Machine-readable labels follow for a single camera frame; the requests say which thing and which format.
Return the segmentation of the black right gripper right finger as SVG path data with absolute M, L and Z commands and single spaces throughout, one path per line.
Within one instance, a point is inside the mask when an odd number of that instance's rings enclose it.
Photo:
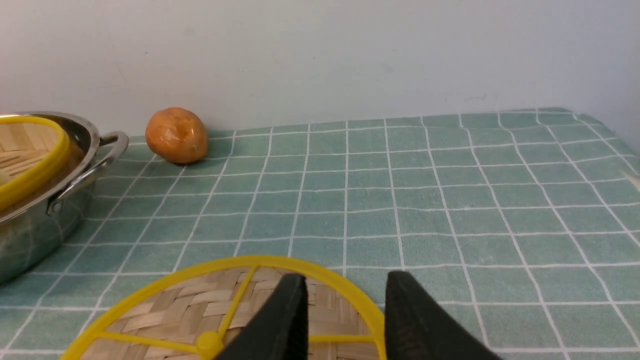
M 389 360 L 498 360 L 407 271 L 387 275 L 385 353 Z

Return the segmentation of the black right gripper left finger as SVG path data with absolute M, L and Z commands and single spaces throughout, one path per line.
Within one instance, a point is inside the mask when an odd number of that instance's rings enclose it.
M 309 316 L 306 277 L 282 276 L 272 294 L 217 360 L 306 360 Z

